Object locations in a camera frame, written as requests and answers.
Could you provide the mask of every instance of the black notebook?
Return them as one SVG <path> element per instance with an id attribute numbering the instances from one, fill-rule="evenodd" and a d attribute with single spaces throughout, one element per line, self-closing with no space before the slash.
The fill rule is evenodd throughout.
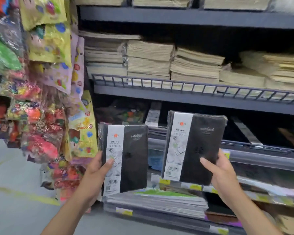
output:
<path id="1" fill-rule="evenodd" d="M 162 178 L 210 185 L 212 173 L 199 159 L 215 164 L 226 124 L 226 116 L 170 111 Z"/>
<path id="2" fill-rule="evenodd" d="M 98 142 L 102 164 L 114 159 L 106 174 L 103 196 L 109 196 L 147 186 L 148 126 L 99 124 Z"/>

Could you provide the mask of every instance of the gray floor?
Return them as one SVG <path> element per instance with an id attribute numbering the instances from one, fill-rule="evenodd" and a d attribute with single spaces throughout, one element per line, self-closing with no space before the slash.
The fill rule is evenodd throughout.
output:
<path id="1" fill-rule="evenodd" d="M 11 189 L 9 194 L 2 188 Z M 31 201 L 19 192 L 54 197 L 53 191 L 39 187 L 39 165 L 25 162 L 19 149 L 7 149 L 0 139 L 0 235 L 39 235 L 59 206 Z M 111 216 L 96 207 L 84 215 L 75 231 L 78 235 L 161 234 L 188 235 L 176 230 Z"/>

